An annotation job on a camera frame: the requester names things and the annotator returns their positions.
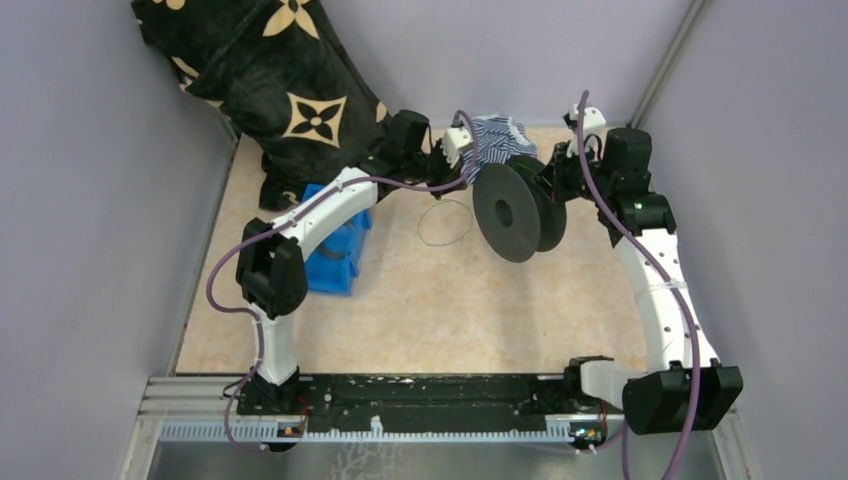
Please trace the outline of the black cable spool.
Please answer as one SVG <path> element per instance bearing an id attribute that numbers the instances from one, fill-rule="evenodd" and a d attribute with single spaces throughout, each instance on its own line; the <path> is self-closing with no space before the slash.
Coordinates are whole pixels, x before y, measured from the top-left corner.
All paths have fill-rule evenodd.
<path id="1" fill-rule="evenodd" d="M 492 250 L 509 262 L 525 262 L 564 238 L 566 207 L 534 183 L 544 168 L 533 156 L 515 155 L 484 165 L 473 182 L 477 225 Z"/>

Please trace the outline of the blue plastic bin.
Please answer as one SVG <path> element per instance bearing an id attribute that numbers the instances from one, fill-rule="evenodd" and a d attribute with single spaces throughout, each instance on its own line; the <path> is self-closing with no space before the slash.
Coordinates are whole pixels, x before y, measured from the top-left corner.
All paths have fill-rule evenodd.
<path id="1" fill-rule="evenodd" d="M 314 204 L 323 195 L 325 186 L 309 184 L 304 192 L 304 204 Z M 369 208 L 344 219 L 333 207 L 341 206 L 341 194 L 322 202 L 306 217 L 307 245 L 313 246 L 305 260 L 305 272 L 311 292 L 351 296 L 354 280 L 360 273 L 360 260 L 368 232 L 372 228 Z"/>

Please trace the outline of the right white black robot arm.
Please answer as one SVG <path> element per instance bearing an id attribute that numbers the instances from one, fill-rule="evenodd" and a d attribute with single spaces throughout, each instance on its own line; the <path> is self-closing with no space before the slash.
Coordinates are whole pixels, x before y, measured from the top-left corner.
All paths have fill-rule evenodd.
<path id="1" fill-rule="evenodd" d="M 638 435 L 715 429 L 743 390 L 736 366 L 725 366 L 691 304 L 678 255 L 677 222 L 668 199 L 651 186 L 649 133 L 614 128 L 555 145 L 533 182 L 553 204 L 595 204 L 633 289 L 648 352 L 644 371 L 610 357 L 577 357 L 566 369 L 563 398 L 576 412 L 604 401 Z"/>

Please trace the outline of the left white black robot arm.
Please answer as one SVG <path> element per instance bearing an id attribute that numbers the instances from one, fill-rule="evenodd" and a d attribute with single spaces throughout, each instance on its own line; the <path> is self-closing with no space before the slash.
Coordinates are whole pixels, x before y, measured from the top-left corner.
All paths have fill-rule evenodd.
<path id="1" fill-rule="evenodd" d="M 470 117 L 457 113 L 442 137 L 423 151 L 429 129 L 425 116 L 399 111 L 381 141 L 318 193 L 275 220 L 253 220 L 245 227 L 236 282 L 257 324 L 249 385 L 273 412 L 288 413 L 300 399 L 292 314 L 308 293 L 305 262 L 312 252 L 343 223 L 397 189 L 438 196 L 466 184 L 462 157 L 478 150 Z"/>

